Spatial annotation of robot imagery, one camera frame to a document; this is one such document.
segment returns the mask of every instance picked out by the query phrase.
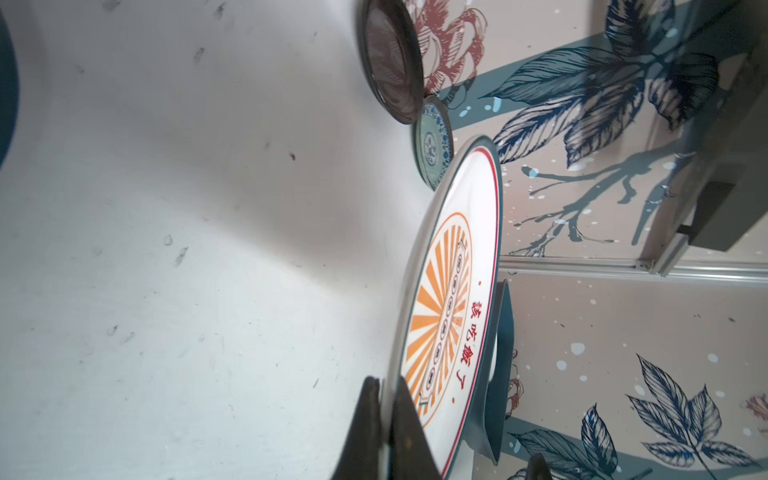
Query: wall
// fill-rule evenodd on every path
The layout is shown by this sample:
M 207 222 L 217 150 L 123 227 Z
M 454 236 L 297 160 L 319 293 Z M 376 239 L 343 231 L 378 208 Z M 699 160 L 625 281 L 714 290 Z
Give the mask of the wall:
M 727 0 L 655 2 L 634 20 L 625 0 L 406 4 L 456 142 L 500 148 L 514 256 L 637 258 L 754 42 Z M 758 238 L 728 258 L 763 262 Z
M 329 477 L 432 196 L 355 7 L 0 0 L 0 478 Z
M 475 480 L 521 480 L 515 475 L 532 452 L 544 453 L 557 478 L 768 475 L 764 289 L 511 280 L 518 355 L 510 391 L 518 404 L 505 423 L 501 462 L 475 455 Z M 698 432 L 725 443 L 704 443 L 698 453 L 680 444 Z

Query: red flower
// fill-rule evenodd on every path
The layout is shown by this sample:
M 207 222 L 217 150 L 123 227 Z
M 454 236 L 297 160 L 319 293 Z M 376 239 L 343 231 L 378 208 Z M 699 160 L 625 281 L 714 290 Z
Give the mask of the red flower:
M 757 418 L 768 420 L 768 400 L 766 400 L 765 393 L 761 396 L 750 397 L 743 407 L 752 410 L 752 413 L 754 413 Z
M 419 36 L 424 64 L 424 89 L 436 94 L 443 88 L 468 82 L 478 74 L 488 22 L 477 8 L 466 8 L 446 24 L 450 0 L 406 0 Z

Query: scuff mark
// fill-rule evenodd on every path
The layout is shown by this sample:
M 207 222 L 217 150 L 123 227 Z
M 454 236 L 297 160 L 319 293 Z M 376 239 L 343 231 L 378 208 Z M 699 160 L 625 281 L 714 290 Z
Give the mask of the scuff mark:
M 189 247 L 184 247 L 179 252 L 179 256 L 176 257 L 176 261 L 174 261 L 174 266 L 181 265 L 181 262 L 184 261 L 184 257 L 187 255 L 187 250 L 189 250 Z
M 112 13 L 114 10 L 120 6 L 122 3 L 122 0 L 104 0 L 101 3 L 101 7 L 104 9 L 107 13 Z

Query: navy blue leaf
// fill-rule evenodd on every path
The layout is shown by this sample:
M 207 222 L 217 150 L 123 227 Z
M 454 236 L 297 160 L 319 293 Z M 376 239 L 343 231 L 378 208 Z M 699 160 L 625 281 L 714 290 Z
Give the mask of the navy blue leaf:
M 690 120 L 717 91 L 720 74 L 712 55 L 687 53 L 650 83 L 648 101 L 667 119 L 670 130 Z
M 704 442 L 701 446 L 701 452 L 713 459 L 717 463 L 730 465 L 732 467 L 748 467 L 758 465 L 754 458 L 739 447 L 735 447 L 725 442 Z
M 667 465 L 688 468 L 696 461 L 694 451 L 686 445 L 669 442 L 642 443 L 649 452 Z
M 581 420 L 581 443 L 587 451 L 592 466 L 611 476 L 619 461 L 614 448 L 614 441 L 605 422 L 598 415 L 598 404 L 595 403 Z
M 619 138 L 640 110 L 645 81 L 636 76 L 628 83 L 605 88 L 586 100 L 587 111 L 565 134 L 568 166 Z
M 673 420 L 660 406 L 653 402 L 636 399 L 627 395 L 632 402 L 634 411 L 640 416 L 645 425 L 651 427 L 656 433 L 673 442 L 687 443 L 685 429 L 679 422 Z
M 600 48 L 558 48 L 522 65 L 484 96 L 538 104 L 550 98 L 602 88 L 616 80 L 626 67 L 621 58 Z
M 563 435 L 550 430 L 531 430 L 515 438 L 530 456 L 541 453 L 552 473 L 567 480 L 592 480 L 597 473 L 589 467 L 587 456 Z
M 640 365 L 643 369 L 643 379 L 650 392 L 659 401 L 662 409 L 675 423 L 688 428 L 688 399 L 680 386 L 672 380 L 665 371 L 648 362 L 641 356 Z
M 570 127 L 583 107 L 582 97 L 566 97 L 520 110 L 493 139 L 499 160 L 511 162 L 543 147 Z
M 705 385 L 701 392 L 688 402 L 688 432 L 699 444 L 713 439 L 722 425 L 720 410 L 712 401 Z
M 674 24 L 674 0 L 612 0 L 605 36 L 622 57 L 650 53 Z
M 520 468 L 517 473 L 507 478 L 507 480 L 525 480 L 525 475 L 528 472 L 527 468 Z

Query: black speck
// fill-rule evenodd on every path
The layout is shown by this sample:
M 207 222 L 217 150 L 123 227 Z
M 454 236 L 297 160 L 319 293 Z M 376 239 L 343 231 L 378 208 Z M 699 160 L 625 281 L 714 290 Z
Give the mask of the black speck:
M 112 13 L 114 10 L 120 6 L 122 3 L 122 0 L 104 0 L 101 3 L 101 7 L 104 9 L 107 13 Z
M 174 266 L 181 265 L 181 262 L 184 261 L 184 257 L 187 255 L 187 250 L 189 250 L 189 247 L 184 247 L 181 249 L 178 257 L 176 257 L 176 260 L 174 261 Z
M 128 343 L 128 342 L 130 342 L 131 340 L 134 339 L 134 335 L 135 335 L 134 332 L 129 333 L 128 336 L 124 336 L 122 338 L 122 340 L 120 340 L 120 343 Z

